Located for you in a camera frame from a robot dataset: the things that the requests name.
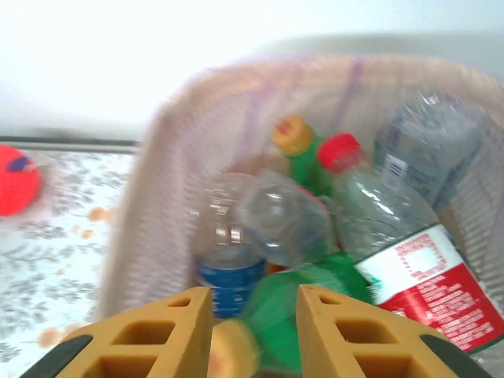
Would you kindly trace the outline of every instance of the table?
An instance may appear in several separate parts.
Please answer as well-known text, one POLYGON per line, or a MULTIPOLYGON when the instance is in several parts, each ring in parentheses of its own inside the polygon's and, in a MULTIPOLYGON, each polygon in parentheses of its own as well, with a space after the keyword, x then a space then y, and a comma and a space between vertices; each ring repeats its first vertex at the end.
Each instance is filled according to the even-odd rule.
POLYGON ((93 320, 131 154, 25 151, 43 174, 29 209, 0 217, 0 377, 18 377, 93 320))

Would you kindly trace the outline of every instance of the water bottle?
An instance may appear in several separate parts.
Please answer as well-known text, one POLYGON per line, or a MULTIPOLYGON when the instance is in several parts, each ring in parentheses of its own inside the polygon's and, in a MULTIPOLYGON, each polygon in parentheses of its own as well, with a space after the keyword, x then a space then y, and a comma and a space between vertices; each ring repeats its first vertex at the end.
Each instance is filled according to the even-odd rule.
POLYGON ((413 188, 390 185, 348 133, 327 140, 319 159, 334 177, 339 241, 381 308, 436 328, 466 352, 504 335, 499 311, 413 188))
POLYGON ((373 164, 389 185, 405 182, 435 210, 454 196, 483 138, 484 111, 434 91, 396 109, 376 133, 373 164))
POLYGON ((256 252, 274 264, 315 262, 335 248, 322 202, 276 172, 260 177, 239 201, 236 214, 256 252))
POLYGON ((196 232, 197 281, 212 290, 213 313, 219 319, 241 313, 252 290, 265 275, 265 260, 243 237, 233 206, 255 178, 228 173, 206 183, 196 232))

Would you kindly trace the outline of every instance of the red and white label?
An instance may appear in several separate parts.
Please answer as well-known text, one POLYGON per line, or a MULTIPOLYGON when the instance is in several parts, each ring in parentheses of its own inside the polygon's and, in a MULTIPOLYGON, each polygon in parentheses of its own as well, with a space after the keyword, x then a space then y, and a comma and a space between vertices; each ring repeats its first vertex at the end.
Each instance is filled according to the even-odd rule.
POLYGON ((463 351, 504 334, 504 320, 437 224, 357 264, 376 303, 442 332, 463 351))

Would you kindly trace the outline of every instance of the plastic basket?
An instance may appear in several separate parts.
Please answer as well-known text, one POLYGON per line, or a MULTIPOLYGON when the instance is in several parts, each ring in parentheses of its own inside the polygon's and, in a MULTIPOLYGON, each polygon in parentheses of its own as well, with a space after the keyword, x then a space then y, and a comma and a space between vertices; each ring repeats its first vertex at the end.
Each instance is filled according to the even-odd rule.
MULTIPOLYGON (((375 130, 412 91, 437 89, 485 108, 494 125, 442 214, 490 296, 504 305, 504 87, 437 59, 334 57, 208 71, 156 116, 118 213, 98 316, 193 285, 191 238, 201 180, 284 164, 269 142, 275 121, 298 113, 322 135, 354 133, 371 151, 375 130)), ((504 344, 478 354, 495 377, 504 344)))

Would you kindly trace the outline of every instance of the plastic bottle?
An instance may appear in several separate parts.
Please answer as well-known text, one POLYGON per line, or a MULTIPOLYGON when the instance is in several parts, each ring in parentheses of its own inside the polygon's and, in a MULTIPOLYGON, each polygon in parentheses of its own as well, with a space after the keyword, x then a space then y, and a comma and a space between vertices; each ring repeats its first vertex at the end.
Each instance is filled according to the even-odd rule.
POLYGON ((232 209, 253 176, 226 173, 204 184, 195 233, 196 279, 212 290, 213 313, 219 319, 243 310, 252 290, 265 275, 265 260, 243 236, 232 209))
POLYGON ((423 92, 375 138, 373 163, 392 185, 406 182, 438 211, 447 206, 480 149, 483 110, 447 94, 423 92))
POLYGON ((235 211, 256 252, 274 264, 315 262, 335 248, 324 204, 276 172, 259 177, 235 211))
POLYGON ((339 241, 380 307, 438 329, 467 352, 504 334, 500 313, 413 188, 388 186, 351 134, 326 141, 319 158, 335 178, 339 241))
POLYGON ((272 131, 272 140, 291 162, 290 178, 316 196, 331 195, 332 181, 317 159, 324 139, 300 117, 280 120, 272 131))
POLYGON ((343 253, 267 276, 238 318, 213 327, 209 378, 249 378, 258 370, 301 373, 295 316, 300 284, 320 284, 371 303, 367 283, 343 253))

